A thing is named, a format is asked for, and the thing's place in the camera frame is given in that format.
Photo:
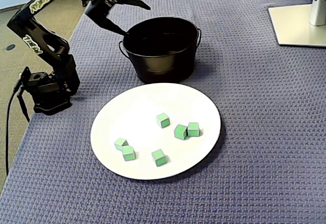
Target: gray carpet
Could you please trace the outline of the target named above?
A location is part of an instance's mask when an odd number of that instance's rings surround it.
[[[127,30],[177,16],[203,32],[184,84],[209,96],[222,136],[199,165],[159,181],[104,168],[92,122],[113,97],[141,85],[122,37],[86,16],[71,40],[81,79],[73,107],[34,115],[0,198],[1,223],[325,223],[325,49],[280,47],[268,7],[311,0],[143,0],[116,6]]]

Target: metal bucket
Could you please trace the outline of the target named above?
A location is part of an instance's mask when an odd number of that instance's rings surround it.
[[[144,83],[180,82],[194,71],[201,31],[193,23],[174,17],[153,18],[136,24],[128,33],[132,38],[124,37],[119,48]]]

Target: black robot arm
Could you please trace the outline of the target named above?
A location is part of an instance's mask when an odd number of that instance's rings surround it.
[[[77,92],[80,81],[73,56],[69,54],[68,41],[47,30],[34,15],[54,0],[31,0],[24,5],[8,22],[7,26],[15,32],[40,58],[53,67],[53,72],[31,73],[25,68],[20,78],[18,94],[22,110],[26,110],[22,92],[29,92],[34,100],[34,111],[53,115],[71,106],[70,96]],[[107,19],[114,4],[129,4],[150,9],[140,0],[82,0],[90,1],[86,15],[97,25],[121,35],[127,35],[117,25]]]

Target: monitor stand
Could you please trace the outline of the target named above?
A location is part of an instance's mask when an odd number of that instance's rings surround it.
[[[326,1],[269,8],[280,45],[326,47]]]

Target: green cube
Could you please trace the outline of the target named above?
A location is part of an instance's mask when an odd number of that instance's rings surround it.
[[[197,122],[190,122],[187,128],[188,136],[199,136],[199,124]]]
[[[156,166],[161,166],[168,162],[166,155],[163,153],[163,151],[161,149],[153,152],[152,157],[153,157],[153,160],[154,160]]]
[[[115,142],[114,145],[116,146],[117,150],[122,151],[122,147],[128,146],[128,142],[126,139],[123,138],[118,138]]]
[[[136,159],[136,153],[131,146],[122,147],[122,154],[125,161]]]
[[[177,125],[174,129],[174,136],[178,139],[185,140],[187,138],[187,127],[183,125]]]
[[[165,128],[170,125],[170,119],[165,113],[156,116],[156,121],[161,128]]]

